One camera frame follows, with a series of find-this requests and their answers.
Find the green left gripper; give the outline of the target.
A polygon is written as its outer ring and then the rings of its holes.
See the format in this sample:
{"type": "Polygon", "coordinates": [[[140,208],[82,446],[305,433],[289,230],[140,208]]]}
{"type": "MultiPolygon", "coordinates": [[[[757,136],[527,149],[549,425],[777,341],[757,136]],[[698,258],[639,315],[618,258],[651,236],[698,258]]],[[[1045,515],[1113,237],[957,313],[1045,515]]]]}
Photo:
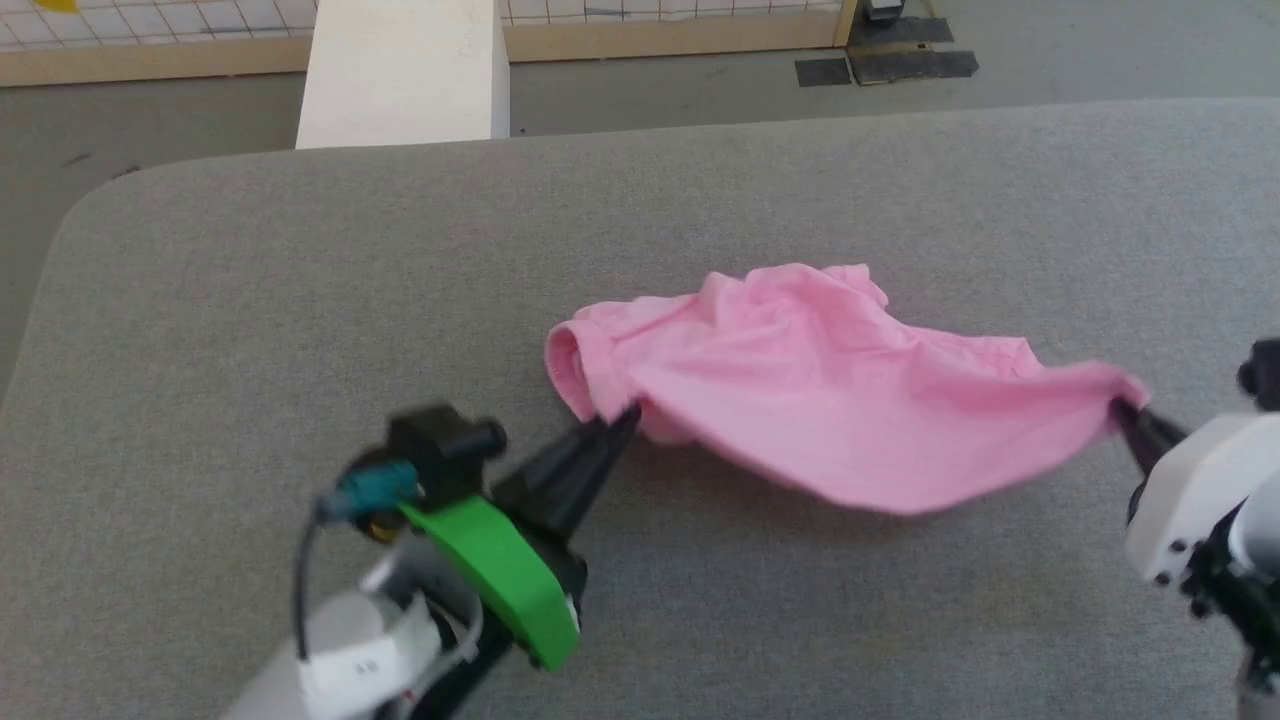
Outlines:
{"type": "Polygon", "coordinates": [[[436,509],[399,502],[408,524],[545,670],[561,670],[581,634],[570,580],[556,575],[550,557],[568,551],[640,419],[631,404],[611,421],[577,424],[497,482],[492,498],[470,495],[436,509]]]}

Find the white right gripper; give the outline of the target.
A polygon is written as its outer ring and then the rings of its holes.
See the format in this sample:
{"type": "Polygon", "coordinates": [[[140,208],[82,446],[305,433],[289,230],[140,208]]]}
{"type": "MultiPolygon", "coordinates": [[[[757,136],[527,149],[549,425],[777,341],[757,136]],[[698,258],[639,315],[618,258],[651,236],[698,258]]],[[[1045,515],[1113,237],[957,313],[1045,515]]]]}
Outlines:
{"type": "Polygon", "coordinates": [[[1125,542],[1143,580],[1181,578],[1193,544],[1230,514],[1229,559],[1280,579],[1280,413],[1216,416],[1190,436],[1128,398],[1115,398],[1110,416],[1148,477],[1125,542]]]}

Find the pink cloth garment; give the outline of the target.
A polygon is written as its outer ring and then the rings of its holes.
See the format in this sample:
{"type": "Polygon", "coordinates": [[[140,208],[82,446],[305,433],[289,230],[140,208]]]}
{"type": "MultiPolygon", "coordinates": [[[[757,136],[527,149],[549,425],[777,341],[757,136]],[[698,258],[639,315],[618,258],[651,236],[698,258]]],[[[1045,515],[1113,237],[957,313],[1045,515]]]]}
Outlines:
{"type": "Polygon", "coordinates": [[[582,420],[637,406],[658,445],[902,516],[1051,471],[1114,433],[1114,400],[1148,401],[1119,366],[1047,366],[1021,337],[909,325],[888,305],[864,265],[712,273],[695,293],[576,311],[544,359],[582,420]]]}

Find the grey fabric sofa cushion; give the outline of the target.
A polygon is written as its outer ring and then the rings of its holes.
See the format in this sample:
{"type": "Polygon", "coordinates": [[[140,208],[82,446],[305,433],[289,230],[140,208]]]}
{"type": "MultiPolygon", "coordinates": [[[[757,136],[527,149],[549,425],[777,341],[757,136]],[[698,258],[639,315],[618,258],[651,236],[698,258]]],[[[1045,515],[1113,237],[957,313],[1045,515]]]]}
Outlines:
{"type": "MultiPolygon", "coordinates": [[[[406,406],[570,423],[548,331],[864,263],[891,313],[1247,409],[1280,334],[1280,100],[1088,102],[214,158],[88,193],[0,405],[0,720],[219,717],[289,633],[311,496],[406,406]]],[[[472,720],[1234,720],[1240,646],[1142,583],[1119,442],[915,521],[635,443],[584,638],[472,720]]]]}

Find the large black floor plate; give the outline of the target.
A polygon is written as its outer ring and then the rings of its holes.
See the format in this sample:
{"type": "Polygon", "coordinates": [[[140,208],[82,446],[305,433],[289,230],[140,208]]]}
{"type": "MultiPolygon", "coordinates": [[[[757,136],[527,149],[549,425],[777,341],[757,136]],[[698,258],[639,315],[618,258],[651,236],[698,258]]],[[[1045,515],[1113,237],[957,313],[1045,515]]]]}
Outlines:
{"type": "Polygon", "coordinates": [[[852,77],[860,86],[969,78],[979,70],[979,63],[972,51],[851,54],[849,60],[852,77]]]}

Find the white rectangular box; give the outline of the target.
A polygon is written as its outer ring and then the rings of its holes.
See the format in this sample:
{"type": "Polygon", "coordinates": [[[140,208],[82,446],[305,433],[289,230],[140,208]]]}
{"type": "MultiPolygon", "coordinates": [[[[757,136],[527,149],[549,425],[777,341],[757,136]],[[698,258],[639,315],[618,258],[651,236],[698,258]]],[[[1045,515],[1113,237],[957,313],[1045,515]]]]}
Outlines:
{"type": "Polygon", "coordinates": [[[319,0],[297,149],[507,137],[495,0],[319,0]]]}

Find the small black floor plate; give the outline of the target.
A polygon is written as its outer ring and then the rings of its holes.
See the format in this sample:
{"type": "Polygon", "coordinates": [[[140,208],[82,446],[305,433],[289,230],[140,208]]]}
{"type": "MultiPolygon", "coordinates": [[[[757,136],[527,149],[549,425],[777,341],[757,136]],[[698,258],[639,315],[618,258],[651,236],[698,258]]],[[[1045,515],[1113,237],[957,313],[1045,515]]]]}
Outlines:
{"type": "Polygon", "coordinates": [[[801,88],[847,86],[854,83],[849,59],[845,56],[796,60],[797,86],[801,88]]]}

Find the grey metal partition foot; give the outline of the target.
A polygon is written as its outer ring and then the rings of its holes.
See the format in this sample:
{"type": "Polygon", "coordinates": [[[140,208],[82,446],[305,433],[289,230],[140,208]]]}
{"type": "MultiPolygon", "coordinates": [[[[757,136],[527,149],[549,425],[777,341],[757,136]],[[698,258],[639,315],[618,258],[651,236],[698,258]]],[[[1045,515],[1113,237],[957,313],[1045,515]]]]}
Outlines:
{"type": "Polygon", "coordinates": [[[858,0],[846,47],[952,44],[954,32],[937,0],[858,0]]]}

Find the lemon print partition screen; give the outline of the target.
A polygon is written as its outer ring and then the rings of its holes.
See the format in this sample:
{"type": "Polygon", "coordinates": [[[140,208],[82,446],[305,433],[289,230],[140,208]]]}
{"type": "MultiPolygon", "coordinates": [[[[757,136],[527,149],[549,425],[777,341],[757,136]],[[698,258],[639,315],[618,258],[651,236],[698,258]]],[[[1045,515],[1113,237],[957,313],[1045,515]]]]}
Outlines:
{"type": "Polygon", "coordinates": [[[302,72],[340,56],[465,56],[497,31],[512,63],[832,49],[859,0],[0,0],[0,87],[302,72]]]}

